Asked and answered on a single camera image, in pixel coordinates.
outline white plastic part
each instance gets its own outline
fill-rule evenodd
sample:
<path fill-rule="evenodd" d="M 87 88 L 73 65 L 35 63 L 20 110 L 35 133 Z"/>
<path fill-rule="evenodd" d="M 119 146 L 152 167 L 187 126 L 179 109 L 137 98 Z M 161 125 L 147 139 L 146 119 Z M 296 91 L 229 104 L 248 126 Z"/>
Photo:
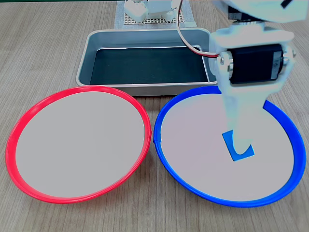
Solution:
<path fill-rule="evenodd" d="M 147 12 L 147 7 L 143 2 L 134 2 L 133 0 L 125 2 L 125 13 L 137 23 L 146 19 Z"/>
<path fill-rule="evenodd" d="M 172 10 L 162 15 L 162 18 L 170 22 L 176 17 L 176 10 Z"/>
<path fill-rule="evenodd" d="M 283 0 L 213 0 L 214 5 L 227 13 L 228 6 L 255 18 L 275 23 L 305 20 L 308 0 L 293 0 L 285 8 Z"/>
<path fill-rule="evenodd" d="M 293 36 L 291 32 L 265 28 L 264 23 L 232 25 L 228 29 L 218 30 L 211 35 L 210 51 L 220 53 L 220 57 L 209 59 L 210 68 L 216 75 L 218 87 L 224 98 L 228 130 L 233 130 L 234 148 L 238 154 L 243 154 L 253 142 L 253 134 L 261 123 L 258 120 L 266 98 L 269 94 L 281 90 L 293 68 L 293 51 L 286 46 Z M 279 74 L 276 81 L 241 86 L 232 85 L 228 72 L 229 55 L 225 51 L 229 48 L 266 44 L 281 44 L 286 48 L 289 62 L 285 67 L 285 72 Z"/>

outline red rim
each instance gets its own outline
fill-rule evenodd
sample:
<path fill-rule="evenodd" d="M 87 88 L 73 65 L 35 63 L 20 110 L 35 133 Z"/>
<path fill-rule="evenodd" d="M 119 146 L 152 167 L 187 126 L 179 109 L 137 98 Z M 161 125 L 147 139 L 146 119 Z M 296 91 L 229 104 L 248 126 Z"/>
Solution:
<path fill-rule="evenodd" d="M 93 194 L 89 194 L 86 196 L 82 197 L 75 197 L 75 198 L 60 198 L 60 197 L 53 197 L 49 196 L 46 194 L 43 194 L 31 186 L 29 186 L 24 179 L 21 177 L 17 164 L 16 164 L 16 147 L 17 143 L 19 140 L 19 137 L 21 133 L 23 132 L 24 128 L 26 125 L 30 122 L 30 120 L 43 108 L 47 107 L 51 103 L 62 99 L 64 97 L 67 97 L 72 94 L 76 93 L 81 93 L 81 92 L 91 92 L 91 91 L 96 91 L 96 92 L 105 92 L 105 93 L 111 93 L 113 95 L 116 95 L 118 97 L 121 97 L 128 102 L 130 102 L 140 113 L 142 120 L 144 122 L 144 129 L 145 129 L 145 137 L 144 137 L 144 144 L 142 147 L 142 151 L 140 153 L 139 158 L 135 162 L 134 166 L 130 169 L 130 171 L 123 176 L 120 180 L 112 184 L 111 186 L 95 192 Z M 66 89 L 64 91 L 55 93 L 44 100 L 40 101 L 36 105 L 34 105 L 30 110 L 28 110 L 17 122 L 17 124 L 14 126 L 8 142 L 7 146 L 5 149 L 5 163 L 7 166 L 8 173 L 13 180 L 13 182 L 16 184 L 18 188 L 20 188 L 24 193 L 29 195 L 30 197 L 33 197 L 35 199 L 44 201 L 44 202 L 49 202 L 49 203 L 78 203 L 78 202 L 83 202 L 83 201 L 88 201 L 93 198 L 99 197 L 103 194 L 108 193 L 109 191 L 115 189 L 116 187 L 120 186 L 123 182 L 125 182 L 140 166 L 142 161 L 144 160 L 149 146 L 150 146 L 150 139 L 151 139 L 151 127 L 150 127 L 150 120 L 149 117 L 145 111 L 145 109 L 142 107 L 142 105 L 132 96 L 130 96 L 127 93 L 124 93 L 123 91 L 120 91 L 115 88 L 110 88 L 110 87 L 102 87 L 102 86 L 83 86 L 83 87 L 74 87 L 70 89 Z"/>

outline black servo motor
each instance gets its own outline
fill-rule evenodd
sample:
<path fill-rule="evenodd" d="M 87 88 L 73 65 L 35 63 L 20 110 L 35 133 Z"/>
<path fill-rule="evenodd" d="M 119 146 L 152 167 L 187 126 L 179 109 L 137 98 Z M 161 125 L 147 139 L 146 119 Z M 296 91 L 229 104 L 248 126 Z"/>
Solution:
<path fill-rule="evenodd" d="M 232 84 L 276 80 L 283 66 L 280 44 L 229 49 L 233 57 Z"/>

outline white bracket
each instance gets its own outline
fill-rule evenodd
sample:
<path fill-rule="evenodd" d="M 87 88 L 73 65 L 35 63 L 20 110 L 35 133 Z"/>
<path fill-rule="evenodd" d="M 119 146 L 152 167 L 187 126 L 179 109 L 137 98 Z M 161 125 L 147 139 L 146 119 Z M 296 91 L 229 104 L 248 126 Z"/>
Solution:
<path fill-rule="evenodd" d="M 255 127 L 263 123 L 258 120 L 267 97 L 282 89 L 293 68 L 294 54 L 286 45 L 292 38 L 291 32 L 266 29 L 264 23 L 233 25 L 229 29 L 212 34 L 212 51 L 220 51 L 220 56 L 217 59 L 209 59 L 209 62 L 224 98 L 228 129 L 233 130 L 234 149 L 238 154 L 243 154 L 252 144 Z M 266 44 L 281 44 L 284 49 L 284 67 L 278 79 L 255 84 L 231 84 L 230 65 L 233 64 L 233 60 L 227 50 Z"/>

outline red plate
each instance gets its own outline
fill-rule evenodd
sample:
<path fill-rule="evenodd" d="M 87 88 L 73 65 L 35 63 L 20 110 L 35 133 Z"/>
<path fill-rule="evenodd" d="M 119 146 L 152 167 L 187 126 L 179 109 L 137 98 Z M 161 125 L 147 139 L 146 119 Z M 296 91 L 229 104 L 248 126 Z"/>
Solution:
<path fill-rule="evenodd" d="M 101 86 L 66 89 L 18 121 L 7 142 L 6 166 L 13 182 L 35 199 L 87 201 L 136 171 L 151 133 L 145 109 L 127 93 Z"/>

